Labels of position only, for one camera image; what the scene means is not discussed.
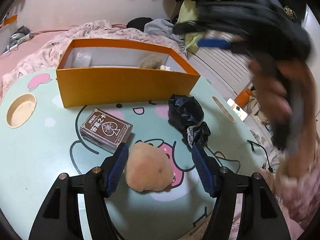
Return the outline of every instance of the table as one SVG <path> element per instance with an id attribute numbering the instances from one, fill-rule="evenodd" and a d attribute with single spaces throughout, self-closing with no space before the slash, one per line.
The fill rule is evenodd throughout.
<path id="1" fill-rule="evenodd" d="M 33 115 L 21 127 L 10 129 L 6 113 L 10 104 L 24 93 L 37 98 Z M 252 152 L 246 140 L 254 140 L 246 125 L 231 112 L 231 123 L 212 100 L 219 98 L 231 108 L 203 78 L 193 88 L 204 110 L 211 136 L 208 148 L 221 151 L 227 159 L 238 160 L 239 173 L 251 175 L 262 166 L 263 152 Z M 55 69 L 21 77 L 8 90 L 0 105 L 0 207 L 15 231 L 27 240 L 37 212 L 60 173 L 84 174 L 99 166 L 111 154 L 82 140 L 78 129 L 90 113 L 100 108 L 133 124 L 129 147 L 136 141 L 152 143 L 171 157 L 184 176 L 169 192 L 138 193 L 122 177 L 117 191 L 106 199 L 108 211 L 124 239 L 176 240 L 191 230 L 200 217 L 210 214 L 214 199 L 204 192 L 191 153 L 182 135 L 168 123 L 167 102 L 141 102 L 63 108 Z M 239 162 L 221 160 L 236 171 Z M 84 198 L 79 195 L 79 210 L 84 239 L 91 239 Z"/>

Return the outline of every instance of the yellow green cloth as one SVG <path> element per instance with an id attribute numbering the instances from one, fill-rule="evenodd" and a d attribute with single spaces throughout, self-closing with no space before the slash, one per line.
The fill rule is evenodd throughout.
<path id="1" fill-rule="evenodd" d="M 180 9 L 177 23 L 195 21 L 198 18 L 196 2 L 192 0 L 184 0 Z M 195 53 L 198 50 L 197 41 L 204 36 L 201 33 L 188 33 L 185 36 L 185 47 L 188 51 Z"/>

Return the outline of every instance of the pink blanket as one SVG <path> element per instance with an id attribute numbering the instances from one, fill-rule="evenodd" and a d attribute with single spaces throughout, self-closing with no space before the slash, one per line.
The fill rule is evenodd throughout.
<path id="1" fill-rule="evenodd" d="M 55 36 L 48 41 L 37 52 L 20 60 L 13 71 L 4 74 L 0 81 L 0 102 L 10 86 L 21 76 L 29 73 L 56 68 L 59 63 L 60 55 L 66 50 L 73 39 L 127 39 L 134 41 L 147 42 L 166 46 L 177 51 L 182 57 L 184 54 L 180 51 L 178 44 L 164 36 L 149 36 L 137 29 L 122 29 L 112 27 L 106 20 L 86 23 L 81 26 L 71 28 L 70 30 Z"/>

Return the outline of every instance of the peach plush toy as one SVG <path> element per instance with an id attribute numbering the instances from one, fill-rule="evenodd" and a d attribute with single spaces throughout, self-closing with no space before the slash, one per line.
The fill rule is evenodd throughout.
<path id="1" fill-rule="evenodd" d="M 136 191 L 160 191 L 172 183 L 173 171 L 165 152 L 147 143 L 136 143 L 125 169 L 128 186 Z"/>

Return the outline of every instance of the blue gray cloth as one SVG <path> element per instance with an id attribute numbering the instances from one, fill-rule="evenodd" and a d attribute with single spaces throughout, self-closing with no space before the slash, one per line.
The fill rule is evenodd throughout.
<path id="1" fill-rule="evenodd" d="M 164 19 L 156 19 L 144 26 L 144 33 L 156 36 L 165 36 L 178 43 L 182 52 L 185 51 L 184 39 L 180 35 L 172 33 L 174 25 Z"/>

